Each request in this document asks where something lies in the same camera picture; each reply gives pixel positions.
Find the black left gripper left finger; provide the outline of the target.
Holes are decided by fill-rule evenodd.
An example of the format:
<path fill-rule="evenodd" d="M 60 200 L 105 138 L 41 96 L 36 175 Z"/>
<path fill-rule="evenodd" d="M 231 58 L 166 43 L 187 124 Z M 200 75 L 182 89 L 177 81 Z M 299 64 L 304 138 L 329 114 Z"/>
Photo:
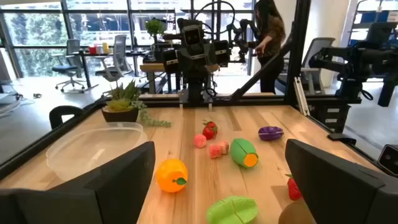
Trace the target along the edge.
<path fill-rule="evenodd" d="M 136 224 L 155 164 L 155 144 L 147 141 L 52 190 L 86 193 L 103 224 Z"/>

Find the silver aluminium bar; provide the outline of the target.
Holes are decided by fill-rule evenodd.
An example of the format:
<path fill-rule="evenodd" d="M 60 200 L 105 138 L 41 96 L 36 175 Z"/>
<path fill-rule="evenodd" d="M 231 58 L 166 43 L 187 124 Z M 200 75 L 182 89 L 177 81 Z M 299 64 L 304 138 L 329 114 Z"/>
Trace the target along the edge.
<path fill-rule="evenodd" d="M 300 77 L 294 77 L 294 88 L 300 112 L 304 116 L 310 116 L 310 110 L 308 108 L 307 100 L 305 97 Z"/>

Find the potted succulent plant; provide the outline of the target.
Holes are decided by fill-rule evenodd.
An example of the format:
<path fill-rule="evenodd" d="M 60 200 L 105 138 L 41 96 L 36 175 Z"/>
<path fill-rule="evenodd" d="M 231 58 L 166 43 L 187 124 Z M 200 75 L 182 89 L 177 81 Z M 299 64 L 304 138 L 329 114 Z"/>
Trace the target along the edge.
<path fill-rule="evenodd" d="M 172 125 L 170 121 L 154 119 L 148 114 L 147 105 L 139 99 L 141 89 L 134 80 L 127 86 L 117 85 L 108 95 L 110 100 L 106 101 L 101 112 L 109 123 L 135 123 L 139 119 L 146 126 L 170 128 Z"/>

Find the round pink toy piece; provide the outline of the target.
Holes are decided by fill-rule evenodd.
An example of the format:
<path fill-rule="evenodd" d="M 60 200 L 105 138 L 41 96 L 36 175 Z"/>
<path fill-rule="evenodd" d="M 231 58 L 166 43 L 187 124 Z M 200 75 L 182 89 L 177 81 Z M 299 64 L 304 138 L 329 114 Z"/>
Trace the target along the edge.
<path fill-rule="evenodd" d="M 206 146 L 207 138 L 202 134 L 196 134 L 193 138 L 193 145 L 196 148 L 203 148 Z"/>

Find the grey office chair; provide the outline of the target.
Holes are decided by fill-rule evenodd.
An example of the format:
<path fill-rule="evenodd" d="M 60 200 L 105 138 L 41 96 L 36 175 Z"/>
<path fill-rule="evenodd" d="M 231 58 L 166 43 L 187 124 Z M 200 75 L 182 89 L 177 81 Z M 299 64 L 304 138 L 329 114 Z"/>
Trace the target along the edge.
<path fill-rule="evenodd" d="M 307 95 L 324 94 L 323 83 L 320 78 L 321 70 L 319 68 L 310 68 L 309 60 L 324 47 L 331 47 L 335 38 L 317 37 L 311 41 L 301 67 L 301 82 L 303 90 Z"/>

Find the black chair back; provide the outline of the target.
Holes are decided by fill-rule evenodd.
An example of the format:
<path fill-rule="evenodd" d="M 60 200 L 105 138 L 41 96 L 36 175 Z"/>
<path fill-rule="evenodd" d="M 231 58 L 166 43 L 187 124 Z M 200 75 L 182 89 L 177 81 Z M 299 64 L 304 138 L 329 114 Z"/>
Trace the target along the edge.
<path fill-rule="evenodd" d="M 49 113 L 49 121 L 52 129 L 55 129 L 63 124 L 62 116 L 73 115 L 79 116 L 83 114 L 84 110 L 76 106 L 58 106 Z"/>

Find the white office chair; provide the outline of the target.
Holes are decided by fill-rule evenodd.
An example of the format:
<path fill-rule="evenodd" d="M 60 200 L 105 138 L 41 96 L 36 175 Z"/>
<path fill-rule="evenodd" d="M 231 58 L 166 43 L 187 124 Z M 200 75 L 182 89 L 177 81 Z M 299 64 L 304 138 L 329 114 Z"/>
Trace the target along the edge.
<path fill-rule="evenodd" d="M 113 65 L 107 66 L 105 59 L 111 57 Z M 126 56 L 126 35 L 117 35 L 114 39 L 113 52 L 107 56 L 98 56 L 104 69 L 96 71 L 96 76 L 101 76 L 109 82 L 117 82 L 120 78 L 132 72 Z"/>

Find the dark seat office chair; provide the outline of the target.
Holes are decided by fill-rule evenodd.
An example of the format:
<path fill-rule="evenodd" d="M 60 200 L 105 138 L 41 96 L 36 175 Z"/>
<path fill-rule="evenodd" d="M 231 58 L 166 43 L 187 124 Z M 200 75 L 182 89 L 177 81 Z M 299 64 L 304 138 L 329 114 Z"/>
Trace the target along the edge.
<path fill-rule="evenodd" d="M 58 65 L 52 67 L 52 71 L 65 75 L 69 80 L 61 82 L 55 85 L 55 89 L 58 90 L 59 86 L 62 93 L 65 92 L 64 88 L 71 85 L 75 88 L 75 85 L 80 85 L 80 93 L 85 92 L 85 86 L 82 81 L 76 80 L 73 77 L 80 77 L 82 74 L 82 62 L 80 56 L 78 55 L 80 50 L 80 40 L 78 39 L 68 39 L 66 54 L 53 54 L 52 57 L 58 60 Z"/>

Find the black office desk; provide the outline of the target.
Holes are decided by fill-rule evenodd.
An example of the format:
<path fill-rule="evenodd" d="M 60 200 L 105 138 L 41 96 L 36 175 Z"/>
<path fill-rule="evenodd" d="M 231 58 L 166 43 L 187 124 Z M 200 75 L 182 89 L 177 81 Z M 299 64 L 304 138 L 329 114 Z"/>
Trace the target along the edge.
<path fill-rule="evenodd" d="M 138 57 L 138 56 L 145 56 L 148 54 L 149 54 L 148 50 L 146 50 L 146 51 L 134 51 L 134 50 L 126 51 L 127 57 Z M 87 90 L 89 88 L 92 88 L 93 85 L 91 84 L 90 74 L 88 72 L 88 66 L 87 66 L 85 58 L 86 57 L 110 57 L 111 56 L 110 54 L 89 54 L 89 53 L 84 52 L 83 50 L 74 52 L 74 53 L 72 53 L 72 55 L 74 55 L 74 56 L 77 55 L 81 59 L 81 66 L 83 68 L 84 76 L 86 78 Z"/>

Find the light green toy lettuce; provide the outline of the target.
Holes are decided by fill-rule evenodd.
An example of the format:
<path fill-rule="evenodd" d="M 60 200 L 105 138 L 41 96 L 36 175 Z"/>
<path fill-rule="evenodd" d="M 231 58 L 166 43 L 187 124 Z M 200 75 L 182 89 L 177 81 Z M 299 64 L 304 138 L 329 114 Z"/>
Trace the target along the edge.
<path fill-rule="evenodd" d="M 250 224 L 258 213 L 254 199 L 230 196 L 214 203 L 206 211 L 206 220 L 209 224 Z"/>

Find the red toy strawberry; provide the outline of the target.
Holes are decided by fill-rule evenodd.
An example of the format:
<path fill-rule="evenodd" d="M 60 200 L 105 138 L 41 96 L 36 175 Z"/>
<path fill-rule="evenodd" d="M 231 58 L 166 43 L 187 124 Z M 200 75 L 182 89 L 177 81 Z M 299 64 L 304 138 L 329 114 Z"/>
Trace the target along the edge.
<path fill-rule="evenodd" d="M 207 140 L 214 139 L 218 134 L 218 127 L 215 122 L 213 121 L 203 121 L 203 128 L 202 135 L 206 137 Z"/>
<path fill-rule="evenodd" d="M 293 201 L 301 199 L 302 194 L 298 188 L 298 185 L 296 184 L 295 180 L 293 179 L 293 176 L 291 174 L 286 174 L 286 176 L 289 178 L 287 181 L 289 198 Z"/>

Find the purple toy eggplant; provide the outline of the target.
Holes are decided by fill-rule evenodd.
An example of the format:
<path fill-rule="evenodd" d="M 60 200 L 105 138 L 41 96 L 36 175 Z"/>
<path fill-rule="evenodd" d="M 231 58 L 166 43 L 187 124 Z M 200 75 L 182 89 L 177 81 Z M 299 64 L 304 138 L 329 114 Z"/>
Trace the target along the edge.
<path fill-rule="evenodd" d="M 277 126 L 264 126 L 258 130 L 258 135 L 263 141 L 273 141 L 280 139 L 284 135 L 284 130 Z"/>

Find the orange toy fruit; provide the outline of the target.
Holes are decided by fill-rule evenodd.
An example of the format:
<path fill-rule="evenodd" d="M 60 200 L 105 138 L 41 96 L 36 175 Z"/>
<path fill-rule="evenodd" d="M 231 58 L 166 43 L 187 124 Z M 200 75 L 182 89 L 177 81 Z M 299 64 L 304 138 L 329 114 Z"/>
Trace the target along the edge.
<path fill-rule="evenodd" d="M 167 159 L 163 161 L 155 173 L 159 187 L 168 193 L 182 190 L 188 181 L 186 165 L 179 159 Z"/>

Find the black frame bracket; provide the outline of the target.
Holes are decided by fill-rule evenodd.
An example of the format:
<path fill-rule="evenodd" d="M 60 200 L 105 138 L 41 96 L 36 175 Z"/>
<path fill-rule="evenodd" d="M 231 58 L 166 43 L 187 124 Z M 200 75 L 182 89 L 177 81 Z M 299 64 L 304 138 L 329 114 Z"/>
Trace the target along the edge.
<path fill-rule="evenodd" d="M 351 136 L 343 133 L 331 133 L 327 136 L 327 138 L 331 141 L 339 141 L 344 144 L 356 145 L 357 140 L 352 138 Z"/>

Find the green toy papaya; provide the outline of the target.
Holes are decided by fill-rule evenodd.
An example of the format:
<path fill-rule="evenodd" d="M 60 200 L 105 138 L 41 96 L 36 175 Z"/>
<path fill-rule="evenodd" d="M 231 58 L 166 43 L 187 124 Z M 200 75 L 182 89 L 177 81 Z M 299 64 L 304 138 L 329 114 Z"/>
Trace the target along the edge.
<path fill-rule="evenodd" d="M 246 139 L 235 138 L 230 146 L 233 161 L 244 168 L 252 168 L 257 165 L 259 156 L 254 145 Z"/>

